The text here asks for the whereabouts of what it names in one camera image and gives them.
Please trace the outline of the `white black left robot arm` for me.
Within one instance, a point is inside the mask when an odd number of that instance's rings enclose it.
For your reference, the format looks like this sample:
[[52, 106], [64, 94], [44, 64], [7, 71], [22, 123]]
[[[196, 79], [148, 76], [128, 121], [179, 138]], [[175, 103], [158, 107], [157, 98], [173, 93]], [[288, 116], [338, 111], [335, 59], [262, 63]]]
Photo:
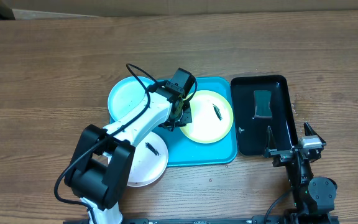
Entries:
[[61, 182], [71, 188], [79, 198], [75, 203], [87, 209], [87, 223], [122, 223], [118, 201], [127, 187], [136, 147], [157, 126], [173, 130], [190, 123], [191, 98], [186, 91], [147, 90], [120, 120], [104, 128], [87, 126], [54, 188]]

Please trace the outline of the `yellow plate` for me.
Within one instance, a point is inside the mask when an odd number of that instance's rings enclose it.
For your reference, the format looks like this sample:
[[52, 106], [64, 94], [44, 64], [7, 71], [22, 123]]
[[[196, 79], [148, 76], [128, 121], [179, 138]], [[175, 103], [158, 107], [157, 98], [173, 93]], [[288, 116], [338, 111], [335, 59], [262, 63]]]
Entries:
[[222, 140], [231, 130], [234, 115], [225, 97], [211, 90], [200, 90], [190, 100], [192, 122], [181, 127], [190, 140], [210, 144]]

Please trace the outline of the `green sponge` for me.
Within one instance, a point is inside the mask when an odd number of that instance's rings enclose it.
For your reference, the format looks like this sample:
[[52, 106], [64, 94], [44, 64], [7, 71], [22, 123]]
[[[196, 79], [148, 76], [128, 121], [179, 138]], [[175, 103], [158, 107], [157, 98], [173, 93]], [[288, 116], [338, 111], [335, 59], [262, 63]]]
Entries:
[[270, 100], [272, 93], [268, 90], [254, 91], [255, 118], [272, 118]]

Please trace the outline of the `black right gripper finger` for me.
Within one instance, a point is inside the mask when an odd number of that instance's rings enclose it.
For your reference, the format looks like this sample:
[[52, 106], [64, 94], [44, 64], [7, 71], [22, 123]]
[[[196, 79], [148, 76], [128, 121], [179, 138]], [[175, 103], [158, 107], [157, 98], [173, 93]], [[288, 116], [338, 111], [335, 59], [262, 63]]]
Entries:
[[270, 126], [267, 126], [267, 142], [266, 142], [265, 150], [266, 151], [276, 150], [276, 143]]
[[305, 121], [303, 124], [304, 130], [305, 130], [305, 136], [317, 136], [319, 137], [319, 135], [317, 134], [317, 132], [311, 127], [311, 125], [309, 124], [309, 122]]

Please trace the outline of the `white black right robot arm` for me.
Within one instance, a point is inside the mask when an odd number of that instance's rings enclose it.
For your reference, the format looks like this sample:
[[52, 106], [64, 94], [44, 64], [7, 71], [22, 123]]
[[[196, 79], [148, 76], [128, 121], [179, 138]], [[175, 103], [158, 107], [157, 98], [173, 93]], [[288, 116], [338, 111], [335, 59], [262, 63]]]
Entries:
[[285, 211], [282, 223], [334, 223], [337, 218], [330, 217], [334, 210], [337, 183], [327, 177], [315, 177], [310, 164], [321, 158], [326, 141], [321, 138], [309, 123], [304, 123], [305, 136], [298, 145], [287, 150], [276, 147], [270, 126], [267, 127], [266, 158], [272, 158], [274, 167], [284, 166], [290, 182], [290, 190], [280, 196], [268, 209], [264, 222], [278, 202], [293, 195], [295, 208]]

